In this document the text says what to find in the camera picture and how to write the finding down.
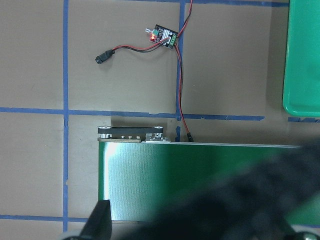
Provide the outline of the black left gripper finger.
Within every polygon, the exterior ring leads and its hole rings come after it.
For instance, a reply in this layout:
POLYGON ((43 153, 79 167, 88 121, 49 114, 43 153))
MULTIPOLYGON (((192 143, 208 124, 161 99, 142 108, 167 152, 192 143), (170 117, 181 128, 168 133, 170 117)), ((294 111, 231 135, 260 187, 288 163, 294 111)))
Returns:
POLYGON ((110 240, 112 216, 110 200, 99 200, 79 234, 81 240, 110 240))

